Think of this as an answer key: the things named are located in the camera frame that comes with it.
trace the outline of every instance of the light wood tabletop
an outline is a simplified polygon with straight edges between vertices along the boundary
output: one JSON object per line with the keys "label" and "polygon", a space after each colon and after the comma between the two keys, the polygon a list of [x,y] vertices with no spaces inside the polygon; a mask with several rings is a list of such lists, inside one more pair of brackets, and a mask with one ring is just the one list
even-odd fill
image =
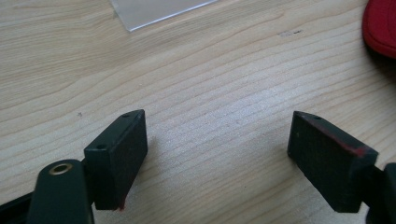
{"label": "light wood tabletop", "polygon": [[148,155],[101,223],[364,223],[286,153],[292,112],[396,161],[396,62],[361,38],[367,0],[219,0],[128,33],[108,0],[1,0],[0,203],[145,109]]}

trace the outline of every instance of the wood grain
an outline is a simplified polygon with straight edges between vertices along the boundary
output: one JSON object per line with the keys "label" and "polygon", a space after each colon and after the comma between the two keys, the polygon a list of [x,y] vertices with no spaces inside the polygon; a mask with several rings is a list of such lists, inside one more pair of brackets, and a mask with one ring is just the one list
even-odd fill
{"label": "wood grain", "polygon": [[128,34],[107,0],[1,0],[0,203],[143,108],[148,156],[96,223],[363,223],[286,147],[302,110],[396,161],[396,63],[363,45],[366,4],[220,0]]}

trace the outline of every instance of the metal ring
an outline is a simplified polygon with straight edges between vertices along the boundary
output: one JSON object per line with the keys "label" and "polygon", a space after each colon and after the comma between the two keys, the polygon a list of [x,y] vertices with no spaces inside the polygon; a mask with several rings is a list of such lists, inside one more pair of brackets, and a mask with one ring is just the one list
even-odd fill
{"label": "metal ring", "polygon": [[71,170],[73,168],[73,165],[70,163],[61,163],[58,164],[54,167],[52,167],[49,170],[49,174],[50,175],[62,175],[64,173],[66,173],[67,171]]}

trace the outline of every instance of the clear plastic sheet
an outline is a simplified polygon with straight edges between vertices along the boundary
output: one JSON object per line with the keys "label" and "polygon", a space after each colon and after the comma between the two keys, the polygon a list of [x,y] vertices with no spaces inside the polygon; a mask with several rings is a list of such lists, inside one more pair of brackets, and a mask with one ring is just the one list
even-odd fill
{"label": "clear plastic sheet", "polygon": [[133,30],[217,0],[111,0],[125,28]]}

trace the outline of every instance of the red fabric case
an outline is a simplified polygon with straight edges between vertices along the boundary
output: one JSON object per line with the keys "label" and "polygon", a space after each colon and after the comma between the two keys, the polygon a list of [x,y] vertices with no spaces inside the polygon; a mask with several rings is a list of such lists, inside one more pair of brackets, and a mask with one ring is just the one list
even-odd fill
{"label": "red fabric case", "polygon": [[396,59],[396,0],[370,0],[362,30],[370,48]]}

